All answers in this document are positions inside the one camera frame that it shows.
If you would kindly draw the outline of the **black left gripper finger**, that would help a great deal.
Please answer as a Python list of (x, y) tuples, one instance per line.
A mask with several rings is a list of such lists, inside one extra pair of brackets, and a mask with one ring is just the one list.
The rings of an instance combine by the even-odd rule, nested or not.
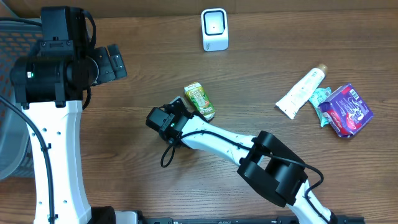
[(121, 51), (118, 44), (108, 45), (108, 52), (111, 62), (123, 62)]
[(127, 77), (127, 71), (122, 60), (114, 61), (114, 75), (116, 80)]

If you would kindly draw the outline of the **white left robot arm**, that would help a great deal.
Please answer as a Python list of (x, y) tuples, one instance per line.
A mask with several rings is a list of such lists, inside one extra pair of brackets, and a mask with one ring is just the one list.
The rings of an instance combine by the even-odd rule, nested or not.
[(116, 223), (113, 207), (91, 207), (83, 183), (80, 121), (91, 87), (126, 77), (117, 45), (96, 46), (91, 14), (43, 7), (39, 49), (16, 60), (11, 82), (26, 122), (36, 188), (36, 223)]

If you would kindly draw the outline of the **white tube gold cap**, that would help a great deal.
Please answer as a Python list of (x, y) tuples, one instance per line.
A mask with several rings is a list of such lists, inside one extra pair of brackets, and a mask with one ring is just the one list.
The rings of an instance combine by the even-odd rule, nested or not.
[(312, 68), (275, 105), (288, 118), (294, 119), (298, 110), (309, 100), (328, 72), (325, 64)]

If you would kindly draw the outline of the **teal packet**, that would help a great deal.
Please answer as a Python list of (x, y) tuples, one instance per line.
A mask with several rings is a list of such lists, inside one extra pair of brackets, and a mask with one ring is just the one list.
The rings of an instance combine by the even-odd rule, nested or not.
[(331, 95), (332, 91), (330, 87), (327, 88), (317, 88), (312, 96), (309, 98), (309, 102), (311, 102), (312, 106), (315, 109), (315, 112), (320, 120), (320, 127), (324, 127), (324, 125), (329, 124), (328, 120), (323, 116), (323, 113), (319, 109), (320, 103), (322, 103), (326, 98)]

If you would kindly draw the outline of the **purple snack packet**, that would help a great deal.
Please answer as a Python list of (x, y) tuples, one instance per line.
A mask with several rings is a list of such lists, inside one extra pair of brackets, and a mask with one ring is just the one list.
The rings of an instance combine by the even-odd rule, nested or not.
[(351, 83), (340, 86), (318, 108), (341, 138), (355, 136), (374, 117)]

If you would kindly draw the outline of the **green snack pouch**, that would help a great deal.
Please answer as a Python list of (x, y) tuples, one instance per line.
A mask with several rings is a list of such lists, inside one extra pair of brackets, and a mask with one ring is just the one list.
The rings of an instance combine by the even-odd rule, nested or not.
[(208, 121), (215, 116), (215, 108), (202, 85), (194, 82), (184, 87), (184, 93), (190, 103), (202, 114)]

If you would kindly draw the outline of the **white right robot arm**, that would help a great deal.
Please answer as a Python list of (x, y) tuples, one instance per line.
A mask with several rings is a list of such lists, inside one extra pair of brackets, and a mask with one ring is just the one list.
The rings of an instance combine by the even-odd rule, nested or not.
[(199, 111), (190, 112), (181, 97), (152, 108), (146, 125), (168, 142), (166, 153), (174, 154), (176, 147), (185, 146), (232, 162), (257, 194), (274, 205), (289, 207), (299, 223), (338, 223), (337, 216), (312, 192), (323, 182), (322, 172), (273, 134), (243, 135), (213, 126)]

